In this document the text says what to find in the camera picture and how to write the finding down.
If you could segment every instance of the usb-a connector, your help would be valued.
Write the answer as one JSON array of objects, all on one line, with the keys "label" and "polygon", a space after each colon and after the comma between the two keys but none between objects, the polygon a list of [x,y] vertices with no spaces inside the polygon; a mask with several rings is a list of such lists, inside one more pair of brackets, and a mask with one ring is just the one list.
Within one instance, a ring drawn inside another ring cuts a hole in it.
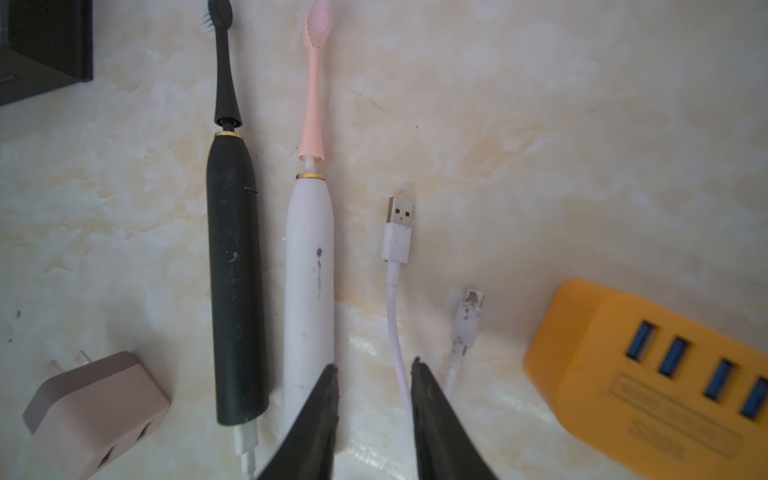
[{"label": "usb-a connector", "polygon": [[404,198],[390,197],[386,221],[410,227],[413,222],[413,204]]},{"label": "usb-a connector", "polygon": [[411,222],[413,204],[400,197],[390,197],[384,225],[382,259],[390,263],[408,263],[411,251]]}]

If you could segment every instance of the cable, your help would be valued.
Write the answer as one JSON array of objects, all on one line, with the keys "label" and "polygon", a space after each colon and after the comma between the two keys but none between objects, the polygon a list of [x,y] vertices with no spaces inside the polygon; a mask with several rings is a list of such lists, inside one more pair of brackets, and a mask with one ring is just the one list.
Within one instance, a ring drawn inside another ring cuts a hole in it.
[{"label": "cable", "polygon": [[[386,225],[384,226],[384,247],[382,258],[387,262],[386,268],[386,318],[389,330],[389,346],[392,349],[392,360],[395,363],[395,373],[400,386],[402,404],[406,415],[413,427],[413,407],[411,405],[411,389],[406,376],[406,365],[402,359],[400,338],[397,333],[397,283],[400,280],[400,266],[408,263],[411,250],[411,223],[413,222],[413,204],[399,197],[389,198]],[[464,300],[456,310],[453,319],[453,343],[448,364],[448,378],[443,392],[451,399],[458,381],[458,374],[464,362],[468,349],[475,344],[475,337],[480,329],[480,314],[485,294],[477,290],[467,290]]]},{"label": "cable", "polygon": [[448,366],[448,378],[445,379],[445,387],[442,392],[445,393],[447,399],[453,397],[453,390],[456,388],[456,379],[458,378],[458,371],[461,369],[461,365],[454,366],[449,363]]},{"label": "cable", "polygon": [[400,338],[397,333],[397,283],[400,280],[400,265],[408,263],[411,249],[411,222],[413,221],[413,204],[399,197],[389,198],[389,211],[384,226],[384,247],[382,259],[386,260],[386,316],[389,330],[389,346],[392,349],[392,359],[395,362],[395,372],[400,385],[402,404],[406,408],[406,416],[413,427],[413,407],[411,406],[411,389],[406,376],[406,365],[402,360]]},{"label": "cable", "polygon": [[243,477],[252,480],[256,476],[255,448],[259,445],[259,432],[256,419],[242,425],[235,425],[235,453],[240,457],[240,467]]},{"label": "cable", "polygon": [[[400,264],[397,262],[387,262],[387,279],[391,276],[399,276]],[[387,284],[386,287],[386,318],[387,328],[389,330],[389,347],[392,349],[392,359],[395,361],[395,372],[397,373],[397,382],[400,384],[400,396],[402,397],[402,406],[406,408],[408,421],[413,426],[413,407],[411,406],[411,392],[408,386],[408,377],[406,376],[406,365],[402,360],[402,350],[400,349],[400,338],[397,333],[397,282],[394,285]]]},{"label": "cable", "polygon": [[443,393],[450,400],[458,380],[458,372],[462,369],[464,356],[467,350],[475,345],[475,337],[480,329],[480,314],[482,301],[485,298],[483,292],[467,290],[464,300],[456,310],[453,318],[453,344],[448,360],[448,378],[445,380]]}]

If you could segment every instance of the white usb cable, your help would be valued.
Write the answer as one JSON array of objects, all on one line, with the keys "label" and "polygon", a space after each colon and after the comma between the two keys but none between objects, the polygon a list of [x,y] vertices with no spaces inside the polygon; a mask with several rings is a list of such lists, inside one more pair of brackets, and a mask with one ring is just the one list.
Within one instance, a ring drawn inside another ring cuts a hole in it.
[{"label": "white usb cable", "polygon": [[400,265],[408,263],[411,250],[411,223],[413,222],[413,204],[399,197],[389,198],[389,211],[384,226],[384,247],[382,258],[386,260],[386,317],[389,328],[389,346],[395,361],[395,371],[400,384],[402,404],[406,408],[408,421],[413,427],[413,408],[411,392],[406,376],[406,365],[402,361],[400,339],[397,334],[397,282],[400,280]]},{"label": "white usb cable", "polygon": [[[406,376],[406,365],[402,360],[400,338],[397,333],[397,283],[400,280],[400,265],[408,263],[411,250],[411,223],[413,222],[413,204],[399,197],[389,198],[389,209],[384,226],[384,247],[382,258],[386,268],[386,317],[389,330],[389,346],[395,362],[395,372],[400,384],[402,404],[413,427],[413,407],[411,392]],[[458,379],[458,372],[464,362],[467,350],[475,344],[475,337],[480,329],[480,314],[485,295],[477,290],[467,290],[464,300],[456,310],[453,320],[453,342],[449,357],[448,378],[443,392],[450,399]]]},{"label": "white usb cable", "polygon": [[467,290],[462,304],[456,310],[453,319],[453,344],[448,360],[448,378],[445,381],[443,392],[447,399],[451,399],[456,387],[458,372],[462,368],[464,356],[467,350],[475,345],[475,337],[480,329],[480,313],[485,294],[477,290]]}]

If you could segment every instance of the blue usb port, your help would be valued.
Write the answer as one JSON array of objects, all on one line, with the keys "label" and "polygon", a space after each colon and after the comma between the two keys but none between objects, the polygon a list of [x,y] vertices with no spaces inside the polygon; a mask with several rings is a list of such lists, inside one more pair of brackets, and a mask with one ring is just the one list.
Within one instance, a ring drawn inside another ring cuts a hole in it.
[{"label": "blue usb port", "polygon": [[667,357],[664,358],[661,367],[659,367],[659,373],[663,376],[672,378],[677,367],[680,365],[680,361],[683,359],[686,350],[688,350],[688,341],[676,336],[667,352]]},{"label": "blue usb port", "polygon": [[710,384],[706,390],[704,390],[704,396],[715,402],[719,402],[723,396],[723,390],[727,385],[731,374],[736,367],[728,360],[722,359],[720,365],[717,367],[715,374],[712,375]]},{"label": "blue usb port", "polygon": [[768,380],[760,377],[752,388],[750,396],[746,398],[744,407],[741,409],[741,416],[753,422],[756,421],[765,406],[766,396],[768,396]]},{"label": "blue usb port", "polygon": [[656,326],[652,323],[642,322],[640,328],[637,329],[637,333],[634,334],[634,340],[629,345],[627,350],[627,356],[633,359],[635,362],[640,362],[645,353],[646,347],[650,344],[650,338],[654,335]]}]

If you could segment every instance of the black toothbrush head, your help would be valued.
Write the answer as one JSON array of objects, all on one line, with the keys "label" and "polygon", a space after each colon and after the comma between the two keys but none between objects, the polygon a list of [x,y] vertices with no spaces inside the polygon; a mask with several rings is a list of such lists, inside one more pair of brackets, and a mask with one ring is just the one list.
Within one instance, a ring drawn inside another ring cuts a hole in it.
[{"label": "black toothbrush head", "polygon": [[208,0],[206,23],[225,30],[232,26],[232,4],[230,0]]},{"label": "black toothbrush head", "polygon": [[204,24],[208,31],[211,31],[212,27],[216,32],[218,81],[214,122],[226,131],[234,131],[243,124],[243,121],[240,119],[240,109],[237,107],[230,70],[230,43],[227,30],[232,26],[232,5],[230,0],[207,1],[208,11],[204,14]]}]

